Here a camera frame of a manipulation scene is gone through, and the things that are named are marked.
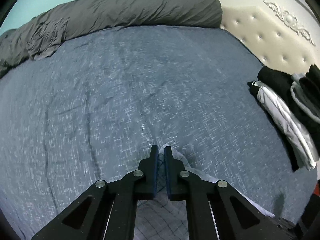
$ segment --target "decorative floral carving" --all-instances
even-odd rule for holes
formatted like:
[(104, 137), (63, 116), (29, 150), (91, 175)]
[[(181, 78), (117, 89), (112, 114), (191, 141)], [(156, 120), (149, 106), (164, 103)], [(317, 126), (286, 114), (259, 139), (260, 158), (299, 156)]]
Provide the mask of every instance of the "decorative floral carving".
[(310, 33), (305, 29), (305, 27), (299, 25), (297, 18), (293, 14), (289, 13), (287, 10), (282, 11), (280, 6), (277, 6), (275, 3), (266, 1), (263, 2), (276, 13), (276, 16), (283, 21), (286, 26), (294, 30), (298, 35), (300, 33), (302, 37), (315, 46), (315, 43), (311, 39)]

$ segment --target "triangular cutout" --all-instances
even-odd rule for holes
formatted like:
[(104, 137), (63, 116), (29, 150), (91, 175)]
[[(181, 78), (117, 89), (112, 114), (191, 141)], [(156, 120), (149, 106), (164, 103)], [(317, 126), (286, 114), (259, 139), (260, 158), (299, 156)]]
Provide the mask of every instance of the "triangular cutout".
[(231, 204), (243, 229), (258, 225), (260, 220), (255, 217), (236, 197), (230, 197)]
[(73, 210), (62, 223), (74, 229), (80, 229), (84, 221), (85, 215), (92, 202), (92, 196), (87, 197), (75, 210)]

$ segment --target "silver bolt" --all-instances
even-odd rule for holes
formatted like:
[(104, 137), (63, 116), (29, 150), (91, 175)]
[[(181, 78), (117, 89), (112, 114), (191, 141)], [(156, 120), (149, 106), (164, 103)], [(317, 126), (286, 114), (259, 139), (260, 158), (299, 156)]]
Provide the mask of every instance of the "silver bolt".
[(219, 187), (226, 187), (226, 186), (228, 186), (228, 183), (226, 181), (224, 181), (224, 180), (219, 180), (218, 181), (218, 186)]
[(105, 183), (103, 180), (98, 180), (98, 181), (96, 182), (96, 187), (104, 187), (105, 184), (106, 184), (106, 183)]
[(180, 176), (181, 177), (188, 177), (190, 175), (189, 171), (181, 171)]
[(141, 177), (141, 176), (143, 175), (143, 171), (136, 170), (136, 171), (134, 171), (133, 175), (134, 175), (135, 177)]

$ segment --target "mattress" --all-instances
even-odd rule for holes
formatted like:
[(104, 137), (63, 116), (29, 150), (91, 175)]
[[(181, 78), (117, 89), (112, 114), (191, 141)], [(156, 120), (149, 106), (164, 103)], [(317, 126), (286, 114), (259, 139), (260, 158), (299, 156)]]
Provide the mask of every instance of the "mattress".
[(287, 149), (248, 91), (261, 62), (225, 30), (114, 27), (62, 44), (0, 80), (0, 208), (30, 239), (98, 179), (166, 143), (297, 222), (316, 170)]

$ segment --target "tufted headboard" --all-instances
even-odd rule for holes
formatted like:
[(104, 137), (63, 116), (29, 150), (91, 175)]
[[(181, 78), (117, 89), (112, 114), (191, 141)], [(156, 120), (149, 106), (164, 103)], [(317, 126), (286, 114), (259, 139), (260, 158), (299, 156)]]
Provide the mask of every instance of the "tufted headboard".
[(266, 66), (287, 73), (320, 66), (320, 24), (304, 0), (219, 0), (221, 28)]

